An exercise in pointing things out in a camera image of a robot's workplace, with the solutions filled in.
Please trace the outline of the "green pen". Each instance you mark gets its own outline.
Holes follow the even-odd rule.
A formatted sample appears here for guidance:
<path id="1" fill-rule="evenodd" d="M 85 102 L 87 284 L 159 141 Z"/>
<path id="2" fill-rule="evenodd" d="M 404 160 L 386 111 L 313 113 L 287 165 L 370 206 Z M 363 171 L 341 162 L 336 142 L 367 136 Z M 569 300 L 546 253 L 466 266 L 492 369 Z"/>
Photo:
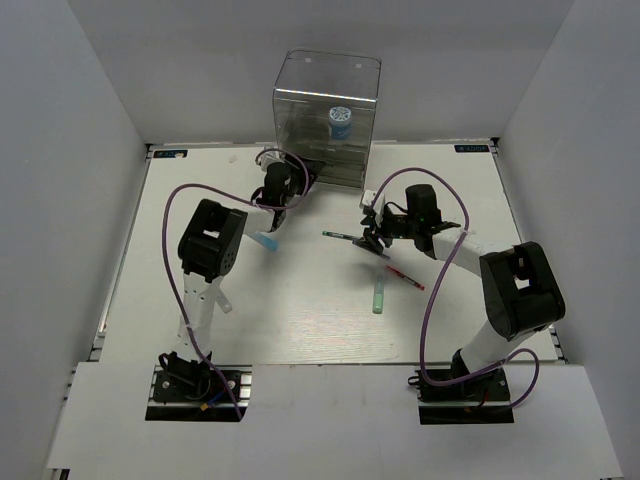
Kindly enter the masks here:
<path id="1" fill-rule="evenodd" d="M 354 240 L 358 240 L 359 239 L 359 237 L 357 237 L 357 236 L 338 233 L 338 232 L 332 232 L 332 231 L 323 231 L 322 235 L 325 236 L 325 237 L 334 238 L 334 239 L 340 239 L 340 240 L 346 240 L 346 241 L 354 241 Z"/>

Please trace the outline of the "red pen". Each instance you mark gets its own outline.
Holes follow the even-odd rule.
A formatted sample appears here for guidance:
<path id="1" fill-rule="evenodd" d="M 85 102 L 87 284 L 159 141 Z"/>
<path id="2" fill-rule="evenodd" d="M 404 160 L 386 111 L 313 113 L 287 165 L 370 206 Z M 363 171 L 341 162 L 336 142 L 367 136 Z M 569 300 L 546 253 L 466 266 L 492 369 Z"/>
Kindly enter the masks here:
<path id="1" fill-rule="evenodd" d="M 411 277 L 409 277 L 408 275 L 406 275 L 405 273 L 401 272 L 400 270 L 390 266 L 390 265 L 386 265 L 385 266 L 386 270 L 389 271 L 391 274 L 393 274 L 394 276 L 396 276 L 397 278 L 403 280 L 404 282 L 406 282 L 407 284 L 417 288 L 420 291 L 424 291 L 425 290 L 425 286 L 412 279 Z"/>

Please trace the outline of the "blue white round tape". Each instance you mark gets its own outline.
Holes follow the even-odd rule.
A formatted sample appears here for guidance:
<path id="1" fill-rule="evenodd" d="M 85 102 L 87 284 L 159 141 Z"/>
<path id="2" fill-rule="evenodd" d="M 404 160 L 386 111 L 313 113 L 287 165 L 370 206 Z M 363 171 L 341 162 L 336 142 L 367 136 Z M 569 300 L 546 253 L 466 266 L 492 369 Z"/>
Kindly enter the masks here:
<path id="1" fill-rule="evenodd" d="M 334 106 L 328 113 L 329 135 L 332 140 L 346 140 L 350 136 L 352 111 L 348 107 Z"/>

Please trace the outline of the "clear plastic drawer organizer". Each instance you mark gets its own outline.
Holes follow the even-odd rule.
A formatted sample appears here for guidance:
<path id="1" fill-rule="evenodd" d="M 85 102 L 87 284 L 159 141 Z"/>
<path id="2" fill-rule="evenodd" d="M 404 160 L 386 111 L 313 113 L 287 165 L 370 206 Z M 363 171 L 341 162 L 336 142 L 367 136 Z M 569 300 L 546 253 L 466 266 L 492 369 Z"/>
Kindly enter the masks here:
<path id="1" fill-rule="evenodd" d="M 276 78 L 272 107 L 278 147 L 301 159 L 326 162 L 319 181 L 361 189 L 378 104 L 381 60 L 376 57 L 295 48 Z M 350 136 L 332 140 L 328 113 L 352 111 Z"/>

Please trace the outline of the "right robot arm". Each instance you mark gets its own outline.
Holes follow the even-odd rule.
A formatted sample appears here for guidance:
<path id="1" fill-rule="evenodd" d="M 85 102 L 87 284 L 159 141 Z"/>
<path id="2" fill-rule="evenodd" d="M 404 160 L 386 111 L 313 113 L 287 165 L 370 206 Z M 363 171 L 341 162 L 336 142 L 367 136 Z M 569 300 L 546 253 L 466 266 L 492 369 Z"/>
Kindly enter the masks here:
<path id="1" fill-rule="evenodd" d="M 546 254 L 536 242 L 506 245 L 475 239 L 463 226 L 445 221 L 429 184 L 405 189 L 398 212 L 372 190 L 362 194 L 364 214 L 358 247 L 383 257 L 395 240 L 410 240 L 444 267 L 458 266 L 481 279 L 487 320 L 452 357 L 451 384 L 472 399 L 488 385 L 487 374 L 500 367 L 525 340 L 562 319 L 566 306 Z"/>

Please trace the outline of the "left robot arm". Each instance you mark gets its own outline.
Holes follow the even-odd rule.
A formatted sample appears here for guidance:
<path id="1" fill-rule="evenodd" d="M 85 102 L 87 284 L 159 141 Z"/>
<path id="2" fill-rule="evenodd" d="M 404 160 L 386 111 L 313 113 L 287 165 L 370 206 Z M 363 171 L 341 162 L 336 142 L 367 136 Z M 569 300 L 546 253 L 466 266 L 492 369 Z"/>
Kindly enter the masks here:
<path id="1" fill-rule="evenodd" d="M 323 161 L 287 154 L 264 168 L 263 185 L 242 205 L 230 208 L 204 199 L 197 205 L 178 243 L 183 290 L 174 295 L 181 318 L 169 357 L 196 364 L 211 359 L 211 325 L 224 277 L 234 266 L 244 236 L 277 230 L 286 211 L 308 193 L 325 167 Z"/>

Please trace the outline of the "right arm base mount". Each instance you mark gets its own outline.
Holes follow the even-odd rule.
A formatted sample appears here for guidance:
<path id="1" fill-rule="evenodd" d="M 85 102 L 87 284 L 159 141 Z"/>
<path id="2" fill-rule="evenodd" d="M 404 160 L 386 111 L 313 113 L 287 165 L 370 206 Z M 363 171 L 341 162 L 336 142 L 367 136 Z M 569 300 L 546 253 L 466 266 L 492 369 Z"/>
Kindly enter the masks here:
<path id="1" fill-rule="evenodd" d="M 503 370 L 445 387 L 428 384 L 416 370 L 407 384 L 417 392 L 421 425 L 499 425 L 514 422 L 510 390 Z"/>

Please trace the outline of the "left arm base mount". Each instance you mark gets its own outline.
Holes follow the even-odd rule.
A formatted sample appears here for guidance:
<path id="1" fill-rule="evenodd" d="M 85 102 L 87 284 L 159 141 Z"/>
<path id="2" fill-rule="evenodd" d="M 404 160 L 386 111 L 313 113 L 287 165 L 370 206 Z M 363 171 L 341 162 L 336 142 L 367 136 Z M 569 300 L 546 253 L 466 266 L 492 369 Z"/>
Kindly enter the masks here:
<path id="1" fill-rule="evenodd" d="M 160 366 L 152 377 L 145 420 L 149 422 L 237 423 L 231 397 L 216 373 L 198 387 L 172 378 Z"/>

